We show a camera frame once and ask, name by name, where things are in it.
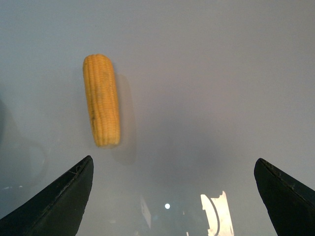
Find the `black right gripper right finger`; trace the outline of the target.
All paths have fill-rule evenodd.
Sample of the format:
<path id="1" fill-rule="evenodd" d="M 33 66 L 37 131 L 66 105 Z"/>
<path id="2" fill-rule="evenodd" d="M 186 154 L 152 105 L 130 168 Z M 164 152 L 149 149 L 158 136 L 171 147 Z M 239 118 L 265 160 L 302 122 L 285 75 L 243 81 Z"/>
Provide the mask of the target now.
<path id="1" fill-rule="evenodd" d="M 258 192 L 279 236 L 315 234 L 315 191 L 260 158 L 254 167 Z"/>

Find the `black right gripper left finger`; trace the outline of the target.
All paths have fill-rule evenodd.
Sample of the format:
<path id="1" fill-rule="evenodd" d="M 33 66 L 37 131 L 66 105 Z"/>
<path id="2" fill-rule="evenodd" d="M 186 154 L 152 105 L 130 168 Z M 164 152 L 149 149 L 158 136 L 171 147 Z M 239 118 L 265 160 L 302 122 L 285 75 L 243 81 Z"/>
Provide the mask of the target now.
<path id="1" fill-rule="evenodd" d="M 94 163 L 83 158 L 0 220 L 2 236 L 74 236 L 92 189 Z"/>

